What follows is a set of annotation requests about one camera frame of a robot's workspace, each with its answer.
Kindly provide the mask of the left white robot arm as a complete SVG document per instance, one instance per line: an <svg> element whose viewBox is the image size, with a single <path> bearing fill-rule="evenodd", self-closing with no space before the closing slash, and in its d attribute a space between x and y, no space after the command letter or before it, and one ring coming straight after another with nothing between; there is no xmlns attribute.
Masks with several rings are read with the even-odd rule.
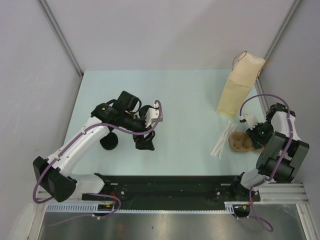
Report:
<svg viewBox="0 0 320 240"><path fill-rule="evenodd" d="M138 97L127 91L122 91L117 99L97 105L71 140L48 157L38 156L33 161L36 178L33 201L44 203L37 199L39 187L59 203L72 196L80 185L78 177L71 177L73 169L96 142L108 151L116 148L119 140L114 130L131 135L137 150L154 151L155 128L162 120L159 100L153 105L142 105Z"/></svg>

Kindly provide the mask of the brown pulp cup carrier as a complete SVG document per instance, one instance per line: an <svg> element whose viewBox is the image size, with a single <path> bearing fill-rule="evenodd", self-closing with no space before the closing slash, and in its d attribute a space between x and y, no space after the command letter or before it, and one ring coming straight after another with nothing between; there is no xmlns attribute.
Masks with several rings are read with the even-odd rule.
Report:
<svg viewBox="0 0 320 240"><path fill-rule="evenodd" d="M250 136L245 132L233 132L229 136L230 149L237 153L247 153L251 151L261 153L264 147L254 148L254 144Z"/></svg>

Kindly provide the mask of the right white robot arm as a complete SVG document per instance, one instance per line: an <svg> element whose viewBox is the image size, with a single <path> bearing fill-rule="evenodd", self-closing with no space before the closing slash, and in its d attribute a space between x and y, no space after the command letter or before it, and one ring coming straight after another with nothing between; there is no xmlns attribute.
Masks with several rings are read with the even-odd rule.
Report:
<svg viewBox="0 0 320 240"><path fill-rule="evenodd" d="M290 183L295 178L310 149L298 136L295 120L295 112L281 103L269 108L265 122L258 122L253 114L241 117L248 129L229 136L230 148L238 153L257 151L260 155L253 170L241 173L232 182L230 194L235 200L247 201L259 187Z"/></svg>

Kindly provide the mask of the brown paper takeout bag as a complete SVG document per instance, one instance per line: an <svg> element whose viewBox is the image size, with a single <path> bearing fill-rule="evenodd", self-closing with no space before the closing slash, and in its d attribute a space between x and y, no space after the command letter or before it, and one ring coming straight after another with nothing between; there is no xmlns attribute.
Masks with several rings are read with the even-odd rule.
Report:
<svg viewBox="0 0 320 240"><path fill-rule="evenodd" d="M239 53L232 61L232 69L225 82L216 112L234 119L261 71L272 62L254 56L246 50Z"/></svg>

